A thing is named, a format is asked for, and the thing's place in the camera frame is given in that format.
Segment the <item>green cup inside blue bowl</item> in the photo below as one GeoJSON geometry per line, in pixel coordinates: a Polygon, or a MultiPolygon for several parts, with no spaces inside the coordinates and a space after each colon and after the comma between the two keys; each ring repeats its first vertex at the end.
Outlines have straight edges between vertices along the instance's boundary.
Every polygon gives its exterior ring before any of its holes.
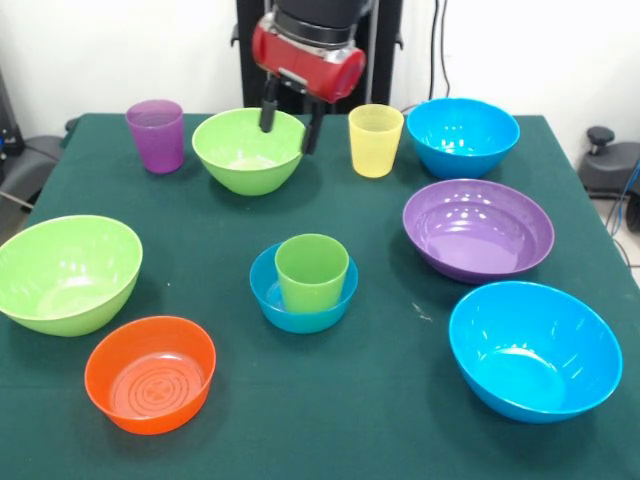
{"type": "Polygon", "coordinates": [[[282,300],[289,312],[322,312],[336,306],[349,253],[335,238],[318,233],[291,237],[275,256],[282,300]]]}

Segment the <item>green bowl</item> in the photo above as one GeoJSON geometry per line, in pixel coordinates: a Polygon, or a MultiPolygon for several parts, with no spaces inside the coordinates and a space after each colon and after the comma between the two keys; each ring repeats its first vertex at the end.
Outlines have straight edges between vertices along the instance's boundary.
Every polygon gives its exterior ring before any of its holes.
{"type": "Polygon", "coordinates": [[[302,158],[305,127],[300,120],[278,111],[273,129],[264,133],[259,119],[259,108],[229,110],[208,118],[193,133],[193,149],[205,168],[240,195],[273,192],[302,158]]]}
{"type": "Polygon", "coordinates": [[[125,224],[74,215],[0,246],[0,312],[31,330],[75,337],[107,324],[135,286],[140,239],[125,224]]]}

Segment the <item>green tablecloth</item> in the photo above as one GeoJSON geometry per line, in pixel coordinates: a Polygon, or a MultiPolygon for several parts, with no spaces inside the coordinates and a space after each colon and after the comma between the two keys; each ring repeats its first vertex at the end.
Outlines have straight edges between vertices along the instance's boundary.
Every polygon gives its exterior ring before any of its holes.
{"type": "Polygon", "coordinates": [[[406,135],[392,173],[367,180],[351,169],[345,117],[329,117],[316,154],[280,190],[244,198],[191,150],[203,119],[186,117],[186,164],[162,177],[142,169],[122,116],[80,121],[31,223],[78,213],[124,221],[144,245],[142,271],[120,314],[89,336],[0,324],[1,478],[640,478],[640,296],[543,118],[518,118],[522,138],[488,179],[531,196],[555,224],[552,254],[522,278],[593,306],[625,357],[609,401],[548,426],[494,414],[458,372],[448,316],[470,287],[431,270],[402,230],[405,201],[434,181],[406,135]],[[361,281],[341,323],[295,336],[261,316],[248,272],[264,248],[310,231],[340,239],[361,281]],[[192,422],[140,437],[90,403],[83,370],[107,333],[153,314],[199,322],[218,366],[192,422]]]}

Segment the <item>plastic cup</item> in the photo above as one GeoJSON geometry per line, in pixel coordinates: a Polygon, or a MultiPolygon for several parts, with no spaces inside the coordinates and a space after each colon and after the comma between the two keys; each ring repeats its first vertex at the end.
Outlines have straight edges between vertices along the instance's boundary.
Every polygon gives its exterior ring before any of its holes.
{"type": "Polygon", "coordinates": [[[184,163],[183,117],[180,105],[169,100],[147,100],[127,110],[127,124],[148,171],[170,173],[184,163]]]}
{"type": "Polygon", "coordinates": [[[283,242],[275,264],[286,310],[322,312],[340,300],[349,253],[334,238],[307,233],[283,242]]]}
{"type": "Polygon", "coordinates": [[[367,104],[349,113],[353,169],[363,177],[379,178],[391,171],[398,151],[404,116],[388,105],[367,104]]]}

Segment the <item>bowl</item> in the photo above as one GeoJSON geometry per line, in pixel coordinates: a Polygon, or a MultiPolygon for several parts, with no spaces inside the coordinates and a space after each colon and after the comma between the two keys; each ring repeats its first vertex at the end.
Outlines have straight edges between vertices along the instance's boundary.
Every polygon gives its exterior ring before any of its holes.
{"type": "Polygon", "coordinates": [[[84,381],[93,404],[118,427],[157,435],[198,413],[215,367],[207,332],[185,318],[156,316],[105,337],[87,361],[84,381]]]}
{"type": "Polygon", "coordinates": [[[277,111],[264,133],[259,108],[239,108],[208,118],[196,128],[193,149],[209,173],[239,195],[265,195],[278,189],[302,158],[305,127],[277,111]]]}
{"type": "Polygon", "coordinates": [[[358,287],[358,269],[349,257],[349,267],[335,307],[315,313],[292,313],[284,308],[282,291],[275,266],[276,251],[281,243],[262,252],[251,265],[249,283],[260,310],[274,326],[290,333],[316,333],[335,325],[345,314],[358,287]]]}
{"type": "Polygon", "coordinates": [[[0,311],[63,337],[103,327],[129,299],[142,244],[125,224],[73,215],[38,223],[0,247],[0,311]]]}
{"type": "Polygon", "coordinates": [[[555,239],[553,224],[538,204],[486,180],[445,180],[422,188],[406,203],[403,223],[427,263],[471,284],[534,268],[555,239]]]}
{"type": "Polygon", "coordinates": [[[471,390],[520,422],[587,412],[622,376],[620,346],[604,320],[545,285],[508,281],[475,289],[453,310],[449,341],[471,390]]]}
{"type": "Polygon", "coordinates": [[[518,122],[507,112],[464,98],[417,106],[407,118],[407,128],[420,161],[441,179],[484,176],[520,138],[518,122]]]}

